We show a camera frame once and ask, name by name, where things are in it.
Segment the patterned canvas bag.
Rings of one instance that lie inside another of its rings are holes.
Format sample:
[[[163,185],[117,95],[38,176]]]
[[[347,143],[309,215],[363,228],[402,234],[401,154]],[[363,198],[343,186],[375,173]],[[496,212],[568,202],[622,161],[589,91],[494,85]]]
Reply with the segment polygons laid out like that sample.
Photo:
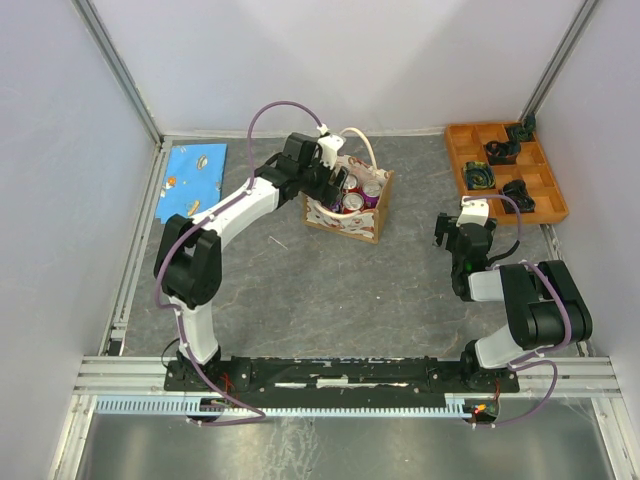
[[[347,169],[341,194],[329,207],[304,196],[302,222],[308,227],[378,244],[389,213],[395,172],[378,166],[371,142],[361,130],[347,127],[340,132],[345,133],[362,140],[369,162],[340,155],[337,165]]]

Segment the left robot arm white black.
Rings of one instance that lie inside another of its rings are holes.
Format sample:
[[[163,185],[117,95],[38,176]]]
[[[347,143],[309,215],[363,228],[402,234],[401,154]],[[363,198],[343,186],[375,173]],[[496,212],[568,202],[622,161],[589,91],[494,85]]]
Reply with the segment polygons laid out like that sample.
[[[156,293],[168,298],[159,307],[174,311],[179,350],[191,361],[186,376],[198,389],[212,389],[221,378],[212,300],[222,283],[224,249],[253,222],[300,193],[326,207],[334,205],[347,177],[347,169],[338,164],[345,143],[339,134],[313,138],[293,133],[232,195],[193,218],[175,214],[167,220],[154,266]]]

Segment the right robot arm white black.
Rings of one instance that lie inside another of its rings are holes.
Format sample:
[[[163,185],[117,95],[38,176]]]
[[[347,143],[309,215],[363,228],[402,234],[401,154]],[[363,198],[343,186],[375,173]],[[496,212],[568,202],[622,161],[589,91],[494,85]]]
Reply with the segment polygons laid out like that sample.
[[[510,366],[588,340],[591,314],[566,264],[561,260],[495,266],[504,257],[489,256],[497,222],[463,222],[441,213],[434,242],[451,254],[451,284],[465,302],[500,302],[506,324],[493,334],[471,341],[460,358],[459,379],[481,391],[508,375]]]

